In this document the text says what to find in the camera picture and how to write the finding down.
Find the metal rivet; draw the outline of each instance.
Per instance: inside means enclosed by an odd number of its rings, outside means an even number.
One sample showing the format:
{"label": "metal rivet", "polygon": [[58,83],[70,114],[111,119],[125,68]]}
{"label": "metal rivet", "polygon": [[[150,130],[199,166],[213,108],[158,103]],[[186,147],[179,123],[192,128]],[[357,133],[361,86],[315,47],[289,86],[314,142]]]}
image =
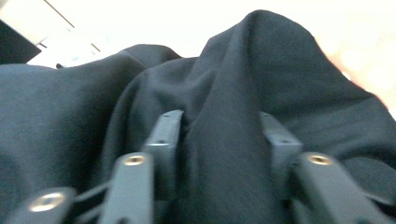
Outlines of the metal rivet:
{"label": "metal rivet", "polygon": [[145,158],[142,156],[132,156],[125,159],[125,165],[140,165],[145,162]]}
{"label": "metal rivet", "polygon": [[308,160],[311,161],[314,164],[317,164],[317,165],[330,165],[330,164],[332,164],[332,161],[329,158],[323,157],[323,156],[318,156],[318,155],[309,156]]}
{"label": "metal rivet", "polygon": [[38,199],[34,200],[30,206],[29,210],[32,212],[44,212],[57,207],[64,201],[65,197],[62,193],[56,192],[51,194],[46,194]]}

